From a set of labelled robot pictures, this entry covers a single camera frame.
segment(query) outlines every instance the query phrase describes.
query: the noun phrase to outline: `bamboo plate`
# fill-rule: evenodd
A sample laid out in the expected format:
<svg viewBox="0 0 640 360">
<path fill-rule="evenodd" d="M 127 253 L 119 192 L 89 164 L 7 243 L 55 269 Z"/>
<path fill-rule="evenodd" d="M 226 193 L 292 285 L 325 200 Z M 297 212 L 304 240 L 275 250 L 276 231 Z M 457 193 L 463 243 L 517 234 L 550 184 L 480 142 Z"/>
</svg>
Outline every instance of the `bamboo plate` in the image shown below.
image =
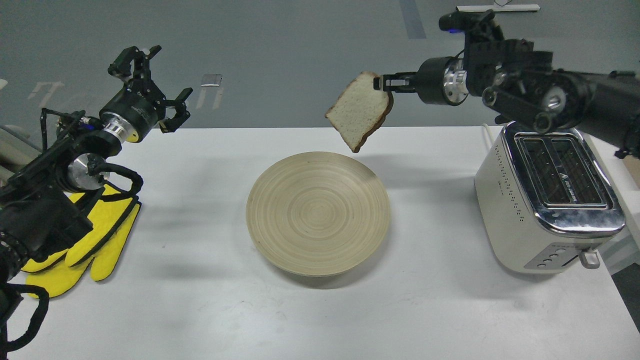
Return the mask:
<svg viewBox="0 0 640 360">
<path fill-rule="evenodd" d="M 256 180 L 246 223 L 258 250 L 294 274 L 329 276 L 367 259 L 387 233 L 384 185 L 357 160 L 304 152 L 280 160 Z"/>
</svg>

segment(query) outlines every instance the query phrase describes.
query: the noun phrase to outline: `yellow glove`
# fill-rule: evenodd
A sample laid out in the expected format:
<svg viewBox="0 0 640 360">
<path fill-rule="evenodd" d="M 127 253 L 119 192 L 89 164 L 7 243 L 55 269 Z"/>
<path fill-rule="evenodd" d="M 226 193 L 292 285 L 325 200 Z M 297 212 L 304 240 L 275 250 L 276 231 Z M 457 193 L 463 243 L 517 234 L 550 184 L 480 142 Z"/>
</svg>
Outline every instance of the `yellow glove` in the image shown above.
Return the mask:
<svg viewBox="0 0 640 360">
<path fill-rule="evenodd" d="M 104 195 L 118 193 L 106 186 Z M 81 194 L 71 195 L 77 201 Z M 50 297 L 67 292 L 82 277 L 91 264 L 91 278 L 94 281 L 106 279 L 118 262 L 141 204 L 138 198 L 98 203 L 89 212 L 88 218 L 93 230 L 77 242 L 71 249 L 57 252 L 43 263 L 29 261 L 22 271 L 29 272 L 26 284 L 45 288 Z"/>
</svg>

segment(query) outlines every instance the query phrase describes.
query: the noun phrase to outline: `toaster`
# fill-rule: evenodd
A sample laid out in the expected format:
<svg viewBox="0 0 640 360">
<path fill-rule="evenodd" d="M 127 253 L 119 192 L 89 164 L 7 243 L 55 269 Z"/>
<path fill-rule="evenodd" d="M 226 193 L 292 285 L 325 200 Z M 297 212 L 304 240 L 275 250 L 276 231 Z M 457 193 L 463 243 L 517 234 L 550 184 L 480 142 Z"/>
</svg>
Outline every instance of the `toaster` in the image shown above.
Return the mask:
<svg viewBox="0 0 640 360">
<path fill-rule="evenodd" d="M 578 259 L 597 268 L 594 250 L 625 225 L 609 180 L 575 129 L 541 135 L 508 124 L 474 183 L 493 252 L 516 272 L 556 274 Z"/>
</svg>

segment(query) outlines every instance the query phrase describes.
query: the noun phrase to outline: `slice of bread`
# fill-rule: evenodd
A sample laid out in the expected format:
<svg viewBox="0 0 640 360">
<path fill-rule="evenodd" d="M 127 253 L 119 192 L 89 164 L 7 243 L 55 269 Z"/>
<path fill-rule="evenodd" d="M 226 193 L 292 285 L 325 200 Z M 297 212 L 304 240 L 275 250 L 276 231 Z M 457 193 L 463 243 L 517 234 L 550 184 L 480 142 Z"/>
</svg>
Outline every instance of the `slice of bread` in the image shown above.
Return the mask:
<svg viewBox="0 0 640 360">
<path fill-rule="evenodd" d="M 367 137 L 382 125 L 394 105 L 390 92 L 374 90 L 371 71 L 363 71 L 324 114 L 351 151 L 358 152 Z"/>
</svg>

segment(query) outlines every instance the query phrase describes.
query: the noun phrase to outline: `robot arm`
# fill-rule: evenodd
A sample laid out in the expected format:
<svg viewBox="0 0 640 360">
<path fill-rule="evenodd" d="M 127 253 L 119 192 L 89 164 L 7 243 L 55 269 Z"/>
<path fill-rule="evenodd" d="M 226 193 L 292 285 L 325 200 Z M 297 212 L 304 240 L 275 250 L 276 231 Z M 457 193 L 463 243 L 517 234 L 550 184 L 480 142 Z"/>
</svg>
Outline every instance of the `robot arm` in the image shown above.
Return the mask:
<svg viewBox="0 0 640 360">
<path fill-rule="evenodd" d="M 185 88 L 175 100 L 167 100 L 151 80 L 149 60 L 160 49 L 154 46 L 149 54 L 137 47 L 122 51 L 109 66 L 109 73 L 124 85 L 100 110 L 99 118 L 87 117 L 84 111 L 69 114 L 43 109 L 41 155 L 0 188 L 0 353 L 26 345 L 47 311 L 48 294 L 43 288 L 8 281 L 29 259 L 44 261 L 88 234 L 93 225 L 87 216 L 99 199 L 116 201 L 140 191 L 140 175 L 106 159 L 118 154 L 125 141 L 142 141 L 156 124 L 163 132 L 173 132 L 189 118 L 185 100 L 192 89 Z M 167 118 L 167 108 L 175 109 L 175 116 Z M 47 146 L 45 130 L 47 114 L 60 117 L 57 140 L 51 147 Z M 111 172 L 130 179 L 131 188 L 120 194 L 103 195 Z M 73 203 L 65 192 L 84 195 Z M 36 293 L 40 305 L 27 333 L 7 341 L 6 321 L 22 300 L 21 293 Z"/>
<path fill-rule="evenodd" d="M 576 127 L 640 157 L 640 81 L 633 72 L 588 74 L 554 70 L 553 54 L 533 42 L 506 40 L 495 14 L 453 12 L 439 26 L 464 32 L 464 57 L 427 59 L 417 72 L 382 75 L 374 88 L 415 92 L 427 104 L 460 105 L 482 97 L 500 113 L 497 124 L 517 121 L 541 134 Z"/>
</svg>

